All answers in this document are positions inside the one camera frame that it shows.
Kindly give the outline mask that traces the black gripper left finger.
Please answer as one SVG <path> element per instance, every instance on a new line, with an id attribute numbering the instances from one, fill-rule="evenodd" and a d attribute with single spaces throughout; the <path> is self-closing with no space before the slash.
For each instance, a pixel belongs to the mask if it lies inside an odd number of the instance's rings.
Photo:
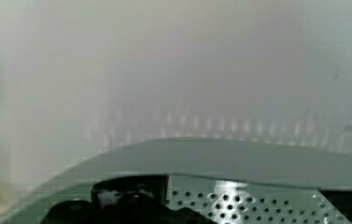
<path id="1" fill-rule="evenodd" d="M 217 224 L 190 209 L 166 205 L 168 175 L 136 175 L 93 185 L 88 201 L 53 205 L 40 224 Z"/>

